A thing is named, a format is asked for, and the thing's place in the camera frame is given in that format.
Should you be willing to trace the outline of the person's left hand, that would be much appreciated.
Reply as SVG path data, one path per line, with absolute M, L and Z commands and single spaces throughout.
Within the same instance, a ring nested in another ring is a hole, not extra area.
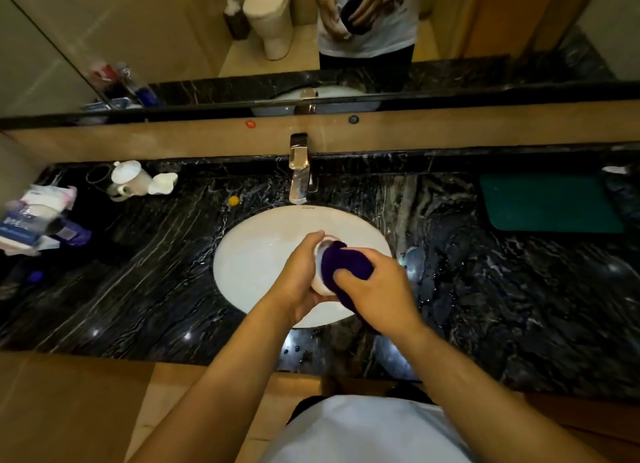
M 299 323 L 316 305 L 337 302 L 337 297 L 324 297 L 311 288 L 315 265 L 296 264 L 296 248 L 287 258 L 266 297 L 284 314 L 290 328 Z

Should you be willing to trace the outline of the person's right hand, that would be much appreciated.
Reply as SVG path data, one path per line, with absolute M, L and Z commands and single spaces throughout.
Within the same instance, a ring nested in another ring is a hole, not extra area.
M 427 329 L 413 300 L 404 268 L 392 257 L 374 249 L 349 247 L 364 254 L 374 265 L 368 280 L 362 280 L 362 294 L 355 307 L 375 330 L 396 346 Z

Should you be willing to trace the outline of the purple cloth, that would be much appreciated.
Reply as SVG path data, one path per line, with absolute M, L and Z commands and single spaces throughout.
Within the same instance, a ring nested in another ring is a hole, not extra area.
M 372 273 L 374 272 L 374 265 L 368 260 L 368 258 L 362 254 L 361 252 L 353 249 L 348 249 L 347 245 L 340 250 L 340 253 L 343 255 L 342 261 L 340 262 L 340 266 L 343 266 L 345 269 L 350 271 L 354 276 L 361 280 L 368 280 Z M 323 277 L 327 286 L 330 286 L 331 289 L 335 292 L 336 288 L 333 288 L 328 281 L 328 274 L 325 271 L 326 265 L 325 263 L 328 261 L 329 252 L 327 251 L 323 258 Z M 351 311 L 355 316 L 363 323 L 364 327 L 378 336 L 380 333 L 373 329 L 372 326 L 365 321 L 364 317 L 359 313 L 354 304 L 343 304 L 340 302 L 342 306 Z

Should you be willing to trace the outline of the white cup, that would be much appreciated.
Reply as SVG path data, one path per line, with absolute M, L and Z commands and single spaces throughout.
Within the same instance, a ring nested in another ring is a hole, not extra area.
M 315 274 L 311 282 L 311 288 L 321 296 L 335 296 L 340 300 L 340 302 L 344 302 L 347 297 L 344 290 L 339 288 L 335 283 L 333 274 L 338 270 L 345 269 L 343 266 L 340 266 L 340 262 L 343 260 L 343 255 L 340 253 L 340 250 L 345 246 L 346 244 L 339 238 L 332 235 L 325 235 L 320 242 L 316 243 L 313 249 Z M 325 271 L 328 274 L 327 282 L 331 284 L 333 288 L 338 289 L 337 293 L 335 293 L 330 286 L 327 286 L 323 277 L 323 258 L 327 251 L 329 252 L 328 261 L 325 263 Z

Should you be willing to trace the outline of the person's left forearm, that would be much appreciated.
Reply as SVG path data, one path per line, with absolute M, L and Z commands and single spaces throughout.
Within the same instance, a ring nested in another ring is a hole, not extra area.
M 299 311 L 292 297 L 263 297 L 129 462 L 234 463 Z

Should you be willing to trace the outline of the person's right forearm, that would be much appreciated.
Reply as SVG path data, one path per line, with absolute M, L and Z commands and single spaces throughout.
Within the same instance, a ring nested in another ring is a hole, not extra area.
M 425 325 L 390 339 L 484 463 L 609 463 Z

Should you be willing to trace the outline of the white sink basin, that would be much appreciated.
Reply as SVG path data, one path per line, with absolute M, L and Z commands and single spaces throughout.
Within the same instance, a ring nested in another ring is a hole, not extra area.
M 391 256 L 384 235 L 371 223 L 344 210 L 292 205 L 266 210 L 231 229 L 213 261 L 214 280 L 226 300 L 248 313 L 271 288 L 287 258 L 309 232 L 323 230 L 349 247 Z M 294 327 L 315 328 L 353 316 L 340 302 L 324 302 Z

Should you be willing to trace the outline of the chrome faucet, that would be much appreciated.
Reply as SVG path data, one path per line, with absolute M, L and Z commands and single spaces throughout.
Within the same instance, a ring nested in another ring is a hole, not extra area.
M 292 134 L 289 148 L 289 168 L 292 170 L 289 202 L 293 205 L 303 205 L 308 201 L 311 192 L 312 176 L 308 156 L 308 135 L 306 133 Z

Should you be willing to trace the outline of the black trousers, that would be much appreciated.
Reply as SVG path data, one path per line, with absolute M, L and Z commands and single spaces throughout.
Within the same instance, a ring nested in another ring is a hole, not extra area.
M 401 381 L 396 383 L 386 382 L 356 382 L 354 380 L 326 378 L 321 381 L 321 393 L 309 396 L 295 406 L 288 423 L 300 416 L 304 411 L 324 402 L 334 396 L 373 396 L 383 398 L 395 398 L 411 402 L 436 406 L 436 403 L 418 384 Z

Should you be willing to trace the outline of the green rubber mat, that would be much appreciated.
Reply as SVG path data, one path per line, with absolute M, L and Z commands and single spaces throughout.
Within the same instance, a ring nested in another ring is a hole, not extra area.
M 623 234 L 598 176 L 492 174 L 478 178 L 488 222 L 500 232 Z

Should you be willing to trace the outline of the purple sachet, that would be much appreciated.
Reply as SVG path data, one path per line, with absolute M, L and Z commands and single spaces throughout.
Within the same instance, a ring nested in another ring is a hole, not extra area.
M 92 231 L 61 217 L 52 223 L 49 236 L 71 247 L 83 247 L 92 240 Z

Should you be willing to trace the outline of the white toilet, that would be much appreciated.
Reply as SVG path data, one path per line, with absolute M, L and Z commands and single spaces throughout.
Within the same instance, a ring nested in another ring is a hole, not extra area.
M 279 61 L 288 55 L 294 28 L 291 0 L 244 0 L 243 12 L 261 38 L 266 58 Z

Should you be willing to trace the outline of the white plastic packet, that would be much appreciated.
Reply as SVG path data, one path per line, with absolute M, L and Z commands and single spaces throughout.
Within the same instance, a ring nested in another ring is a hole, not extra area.
M 41 205 L 58 213 L 73 209 L 77 198 L 76 187 L 58 187 L 56 185 L 31 185 L 20 201 L 27 205 Z

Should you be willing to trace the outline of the clear plastic water bottle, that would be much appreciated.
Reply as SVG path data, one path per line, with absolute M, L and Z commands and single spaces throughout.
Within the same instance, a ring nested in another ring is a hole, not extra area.
M 60 241 L 52 238 L 64 226 L 64 214 L 51 207 L 16 201 L 0 220 L 0 250 L 58 249 Z

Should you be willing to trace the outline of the wall mirror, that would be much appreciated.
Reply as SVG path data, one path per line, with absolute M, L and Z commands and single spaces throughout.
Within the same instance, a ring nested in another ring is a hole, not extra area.
M 167 121 L 230 120 L 261 114 L 412 114 L 532 108 L 548 104 L 603 110 L 640 120 L 640 80 L 569 79 L 538 61 L 510 69 L 506 57 L 446 59 L 407 69 L 294 71 L 220 78 L 232 39 L 223 0 L 9 0 L 80 80 L 103 97 L 90 66 L 117 59 L 150 80 L 160 105 L 116 108 L 45 105 L 36 87 L 0 114 L 0 129 L 20 130 Z

